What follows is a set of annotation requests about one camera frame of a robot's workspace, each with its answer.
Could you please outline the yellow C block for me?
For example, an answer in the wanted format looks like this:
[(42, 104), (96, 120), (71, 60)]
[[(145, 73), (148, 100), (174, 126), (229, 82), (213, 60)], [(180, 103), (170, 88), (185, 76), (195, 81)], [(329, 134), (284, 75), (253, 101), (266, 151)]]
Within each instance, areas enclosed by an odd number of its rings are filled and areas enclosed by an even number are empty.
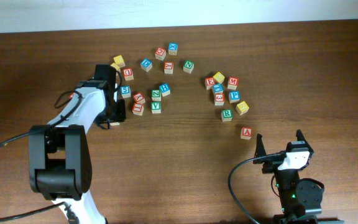
[(119, 126), (120, 123), (119, 122), (112, 122), (112, 123), (109, 123), (111, 126)]

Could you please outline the green R block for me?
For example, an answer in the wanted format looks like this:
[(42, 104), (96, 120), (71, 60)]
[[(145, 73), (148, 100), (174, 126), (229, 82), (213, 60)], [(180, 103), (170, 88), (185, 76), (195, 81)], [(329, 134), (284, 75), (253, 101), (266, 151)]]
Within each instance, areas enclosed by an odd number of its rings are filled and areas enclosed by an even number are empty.
[(232, 118), (233, 118), (232, 110), (222, 110), (222, 111), (221, 111), (221, 119), (222, 119), (222, 122), (231, 121)]

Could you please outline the green V block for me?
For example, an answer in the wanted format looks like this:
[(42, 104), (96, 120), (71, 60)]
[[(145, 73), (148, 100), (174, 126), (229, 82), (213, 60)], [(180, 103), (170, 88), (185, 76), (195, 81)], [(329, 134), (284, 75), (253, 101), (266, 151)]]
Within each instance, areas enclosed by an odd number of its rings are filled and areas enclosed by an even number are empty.
[(151, 112), (153, 114), (159, 114), (162, 112), (161, 103), (159, 101), (151, 102)]

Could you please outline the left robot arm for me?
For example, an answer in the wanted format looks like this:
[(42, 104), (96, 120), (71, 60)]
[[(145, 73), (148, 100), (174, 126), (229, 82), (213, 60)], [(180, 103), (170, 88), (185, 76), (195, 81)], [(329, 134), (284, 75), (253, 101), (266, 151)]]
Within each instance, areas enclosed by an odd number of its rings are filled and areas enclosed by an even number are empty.
[(35, 193), (59, 207), (69, 223), (107, 223), (90, 192), (92, 165), (86, 133), (92, 124), (109, 129), (126, 118), (117, 98), (122, 74), (97, 64), (93, 78), (79, 82), (66, 107), (29, 134), (29, 183)]

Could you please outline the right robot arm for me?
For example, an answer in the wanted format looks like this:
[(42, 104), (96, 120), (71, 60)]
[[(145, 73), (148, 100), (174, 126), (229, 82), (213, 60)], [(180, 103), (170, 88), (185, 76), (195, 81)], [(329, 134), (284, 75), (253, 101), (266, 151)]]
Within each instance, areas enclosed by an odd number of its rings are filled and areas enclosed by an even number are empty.
[(301, 130), (296, 131), (296, 141), (287, 144), (284, 151), (267, 154), (262, 135), (257, 135), (254, 164), (262, 164), (263, 174), (273, 174), (278, 184), (278, 196), (282, 214), (274, 215), (274, 223), (318, 223), (317, 215), (322, 213), (324, 184), (304, 178), (299, 171), (309, 165), (314, 150)]

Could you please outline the blue P block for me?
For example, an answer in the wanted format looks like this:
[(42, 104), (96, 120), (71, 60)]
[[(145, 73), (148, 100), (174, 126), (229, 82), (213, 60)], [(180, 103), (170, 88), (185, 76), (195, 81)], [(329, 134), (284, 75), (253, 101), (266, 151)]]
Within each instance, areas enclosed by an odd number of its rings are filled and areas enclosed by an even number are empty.
[(230, 91), (229, 92), (229, 102), (236, 103), (240, 100), (240, 93), (239, 91)]

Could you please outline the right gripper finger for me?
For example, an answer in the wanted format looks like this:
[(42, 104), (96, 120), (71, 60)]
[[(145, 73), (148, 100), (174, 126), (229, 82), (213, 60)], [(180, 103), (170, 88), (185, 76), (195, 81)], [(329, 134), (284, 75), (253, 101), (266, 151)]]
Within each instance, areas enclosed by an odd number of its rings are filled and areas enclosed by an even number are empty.
[(296, 141), (298, 144), (306, 144), (306, 139), (300, 129), (296, 131)]
[(265, 148), (264, 148), (263, 141), (262, 141), (262, 135), (257, 134), (256, 140), (257, 141), (256, 141), (255, 154), (254, 154), (254, 157), (255, 157), (254, 163), (255, 164), (262, 164), (264, 162), (262, 157), (267, 155), (266, 151), (265, 151)]

